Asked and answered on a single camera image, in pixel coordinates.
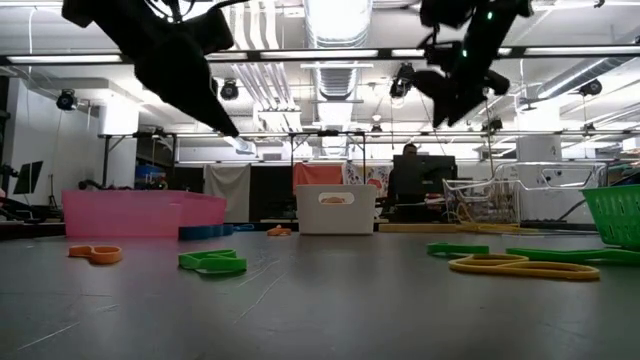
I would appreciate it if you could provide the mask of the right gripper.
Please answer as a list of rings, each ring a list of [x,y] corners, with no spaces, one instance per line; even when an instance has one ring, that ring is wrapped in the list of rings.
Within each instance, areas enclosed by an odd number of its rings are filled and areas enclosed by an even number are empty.
[[[433,127],[438,128],[447,118],[454,126],[480,104],[479,97],[459,99],[448,116],[448,104],[444,99],[466,96],[474,91],[483,94],[485,88],[497,95],[504,95],[510,88],[508,78],[490,69],[496,54],[481,51],[472,54],[461,42],[425,44],[422,46],[428,65],[436,65],[440,71],[416,70],[414,87],[436,99],[433,105]]]

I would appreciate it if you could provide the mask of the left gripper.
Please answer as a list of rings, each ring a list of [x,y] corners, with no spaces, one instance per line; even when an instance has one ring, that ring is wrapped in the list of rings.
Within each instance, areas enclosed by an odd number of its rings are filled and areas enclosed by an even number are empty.
[[[211,88],[210,68],[197,55],[152,54],[134,63],[136,78],[176,108],[200,108],[199,121],[224,135],[237,154],[255,154],[256,145],[239,131]]]

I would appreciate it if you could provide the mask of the green rubber band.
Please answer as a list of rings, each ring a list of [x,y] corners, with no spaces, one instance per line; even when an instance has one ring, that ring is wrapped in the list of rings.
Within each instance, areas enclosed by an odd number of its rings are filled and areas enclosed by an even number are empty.
[[[426,245],[426,253],[433,256],[468,256],[474,254],[488,254],[490,248],[486,245],[465,245],[449,243],[431,243]]]
[[[235,274],[247,270],[247,260],[233,249],[190,252],[178,255],[178,264],[186,270],[205,274]]]
[[[613,248],[589,250],[507,248],[505,252],[509,255],[524,256],[532,261],[640,266],[640,252]]]

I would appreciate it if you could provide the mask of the long blue rubber band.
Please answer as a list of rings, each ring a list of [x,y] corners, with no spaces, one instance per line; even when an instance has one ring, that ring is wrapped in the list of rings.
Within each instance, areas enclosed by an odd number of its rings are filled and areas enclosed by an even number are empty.
[[[178,239],[180,241],[207,240],[211,238],[229,236],[234,233],[234,226],[229,224],[208,226],[180,227]]]

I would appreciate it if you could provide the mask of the grey cloth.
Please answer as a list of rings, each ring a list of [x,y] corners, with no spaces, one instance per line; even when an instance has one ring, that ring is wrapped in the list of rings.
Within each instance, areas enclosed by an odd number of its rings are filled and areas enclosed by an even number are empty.
[[[226,200],[226,223],[249,221],[250,181],[249,165],[204,167],[204,193]]]

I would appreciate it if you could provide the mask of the black computer monitor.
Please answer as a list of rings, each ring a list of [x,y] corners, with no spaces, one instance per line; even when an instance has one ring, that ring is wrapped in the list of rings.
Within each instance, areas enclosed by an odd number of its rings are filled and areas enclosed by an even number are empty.
[[[396,155],[390,190],[399,203],[423,202],[429,194],[443,195],[444,180],[457,179],[453,156]]]

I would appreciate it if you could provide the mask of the blue bin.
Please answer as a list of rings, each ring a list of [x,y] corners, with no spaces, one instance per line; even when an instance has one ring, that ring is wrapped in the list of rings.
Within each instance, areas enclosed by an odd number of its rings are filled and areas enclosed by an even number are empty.
[[[166,171],[155,165],[137,165],[135,167],[134,188],[136,190],[165,189]]]

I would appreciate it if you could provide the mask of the white cylindrical column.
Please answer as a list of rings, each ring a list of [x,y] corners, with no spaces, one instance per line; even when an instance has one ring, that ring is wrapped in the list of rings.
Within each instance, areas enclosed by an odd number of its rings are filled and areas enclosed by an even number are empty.
[[[545,163],[562,159],[561,138],[556,135],[526,136],[517,139],[516,166],[522,220],[544,220],[554,217],[556,193],[548,189],[542,171]]]

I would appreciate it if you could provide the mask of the patterned cloth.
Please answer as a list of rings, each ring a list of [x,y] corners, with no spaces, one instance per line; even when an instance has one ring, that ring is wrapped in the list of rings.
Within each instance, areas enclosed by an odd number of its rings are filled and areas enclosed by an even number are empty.
[[[346,162],[341,168],[345,185],[373,185],[377,198],[385,198],[389,189],[391,165],[366,165]]]

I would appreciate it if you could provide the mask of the black overhead crossbar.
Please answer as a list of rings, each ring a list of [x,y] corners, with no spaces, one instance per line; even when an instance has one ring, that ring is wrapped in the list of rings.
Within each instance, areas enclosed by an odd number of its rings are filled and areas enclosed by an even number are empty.
[[[412,48],[362,49],[293,49],[244,50],[213,53],[206,56],[210,63],[239,62],[305,62],[305,61],[413,61],[424,57],[424,52]],[[507,46],[498,50],[499,59],[527,58],[605,58],[640,57],[640,45],[593,46]],[[0,55],[0,66],[72,66],[130,64],[132,61],[119,53],[64,53]]]

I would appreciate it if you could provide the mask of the white plastic basket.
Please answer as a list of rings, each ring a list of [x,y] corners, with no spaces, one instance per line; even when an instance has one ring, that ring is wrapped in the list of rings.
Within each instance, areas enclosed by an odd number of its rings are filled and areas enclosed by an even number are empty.
[[[372,235],[377,191],[373,185],[299,185],[296,216],[301,235]],[[344,204],[321,199],[342,197]]]

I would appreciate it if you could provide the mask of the pink plastic basket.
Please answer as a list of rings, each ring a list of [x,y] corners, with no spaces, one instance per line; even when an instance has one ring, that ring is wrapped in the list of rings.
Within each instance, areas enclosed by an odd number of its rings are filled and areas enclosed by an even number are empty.
[[[182,227],[220,225],[224,198],[176,190],[62,192],[69,238],[170,238]]]

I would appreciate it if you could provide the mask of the green plastic basket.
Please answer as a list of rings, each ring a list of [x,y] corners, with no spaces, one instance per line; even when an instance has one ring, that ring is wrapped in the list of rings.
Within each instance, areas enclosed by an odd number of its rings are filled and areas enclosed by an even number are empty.
[[[640,185],[582,190],[602,241],[640,249]]]

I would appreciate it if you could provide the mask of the black tilted panel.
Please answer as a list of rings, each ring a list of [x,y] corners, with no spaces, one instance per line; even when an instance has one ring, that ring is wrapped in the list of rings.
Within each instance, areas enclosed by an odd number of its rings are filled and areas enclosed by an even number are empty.
[[[14,195],[33,194],[36,190],[43,161],[25,163],[18,172],[18,178],[13,190]]]

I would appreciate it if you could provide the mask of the silver ceiling duct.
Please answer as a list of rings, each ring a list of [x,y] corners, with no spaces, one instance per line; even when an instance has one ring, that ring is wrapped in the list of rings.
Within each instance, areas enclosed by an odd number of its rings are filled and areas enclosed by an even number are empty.
[[[303,0],[310,48],[360,48],[366,44],[374,0]],[[346,100],[354,92],[355,68],[314,71],[319,94],[327,100]]]

